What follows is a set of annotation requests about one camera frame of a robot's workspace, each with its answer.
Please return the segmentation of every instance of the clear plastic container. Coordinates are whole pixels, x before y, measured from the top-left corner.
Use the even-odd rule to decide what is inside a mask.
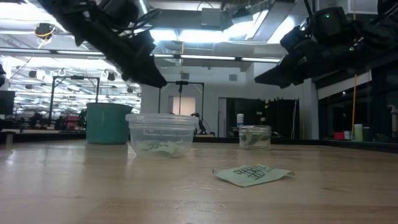
[[[190,152],[197,117],[128,114],[131,144],[139,156],[182,157]]]
[[[239,146],[249,150],[270,150],[271,134],[270,126],[241,126]]]

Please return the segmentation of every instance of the teal bucket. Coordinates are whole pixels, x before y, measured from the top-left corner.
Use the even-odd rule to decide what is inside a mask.
[[[88,103],[86,139],[89,144],[125,144],[129,137],[126,115],[132,107],[114,103]]]

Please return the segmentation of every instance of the desk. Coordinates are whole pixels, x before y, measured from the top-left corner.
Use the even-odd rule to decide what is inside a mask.
[[[194,144],[186,158],[135,157],[85,141],[0,148],[0,223],[396,223],[398,155],[328,146]],[[264,164],[295,178],[247,188],[212,169]]]

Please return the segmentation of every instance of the ceiling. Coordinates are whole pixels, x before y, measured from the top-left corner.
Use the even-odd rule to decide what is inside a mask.
[[[77,47],[75,45],[74,36],[69,34],[51,15],[43,10],[37,1],[26,1],[27,4],[11,4],[0,3],[0,47],[12,47],[16,49],[36,49],[42,40],[34,35],[34,29],[41,22],[53,24],[57,29],[51,39],[51,42],[42,46],[42,49],[49,50],[76,50],[89,51],[95,49],[84,43]],[[146,7],[170,9],[170,10],[186,10],[201,11],[204,8],[221,8],[229,9],[239,4],[248,4],[249,1],[210,1],[200,2],[192,0],[174,1],[174,0],[148,0],[144,1]],[[278,38],[283,37],[293,26],[299,25],[306,18],[306,10],[303,0],[298,0],[297,4],[285,3],[277,1],[272,7],[265,11],[258,12],[253,15],[253,21],[247,21],[243,24],[235,24],[224,32],[204,35],[204,37],[221,34],[220,40],[207,40],[203,43],[198,41],[186,41],[184,43],[184,54],[190,55],[222,55],[234,57],[259,57],[259,58],[281,58],[286,51],[278,44]],[[172,33],[176,38],[182,39],[184,30],[173,30]],[[155,42],[157,54],[180,54],[182,46],[176,45],[170,40],[157,40]],[[27,111],[43,111],[48,112],[51,82],[54,75],[63,74],[65,76],[79,75],[84,77],[98,77],[101,80],[99,101],[129,104],[134,107],[134,112],[140,111],[141,88],[135,83],[125,83],[121,80],[120,74],[115,66],[102,59],[92,58],[57,58],[56,55],[46,57],[32,57],[29,54],[19,54],[18,56],[4,54],[0,60],[2,63],[7,62],[11,65],[11,74],[13,77],[10,81],[10,90],[17,91],[18,100],[16,106],[19,107],[19,113]],[[180,67],[181,60],[178,59],[160,59],[155,60],[159,68]],[[224,62],[214,60],[194,60],[185,59],[184,67],[235,67],[245,72],[251,63],[243,62]],[[43,77],[31,78],[29,72],[40,70]],[[116,74],[115,81],[111,82],[107,79],[107,73],[114,72]],[[65,79],[63,83],[59,83],[55,89],[55,109],[57,113],[64,111],[77,113],[85,108],[87,102],[93,101],[95,98],[95,83],[89,79],[70,80]],[[133,93],[127,92],[127,86],[134,89]]]

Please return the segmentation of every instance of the black frame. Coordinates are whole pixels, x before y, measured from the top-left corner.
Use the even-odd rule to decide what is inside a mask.
[[[100,92],[100,78],[98,78],[98,77],[79,77],[79,76],[68,76],[68,77],[54,76],[54,77],[52,77],[49,125],[51,125],[51,119],[52,119],[52,110],[53,110],[53,104],[54,104],[54,91],[55,91],[55,87],[57,87],[59,85],[59,84],[55,84],[55,81],[58,78],[62,78],[63,80],[65,80],[67,78],[70,78],[72,80],[84,80],[85,78],[97,80],[97,91],[96,91],[96,96],[95,96],[95,103],[98,103],[98,94]]]
[[[179,85],[177,82],[167,82],[167,83],[173,83],[173,84]],[[203,120],[203,108],[205,105],[205,83],[188,82],[188,85],[189,84],[199,84],[202,87],[202,91],[201,91],[201,120]],[[161,96],[162,96],[162,88],[159,88],[159,99],[158,99],[158,105],[157,105],[157,113],[160,113],[160,97]]]

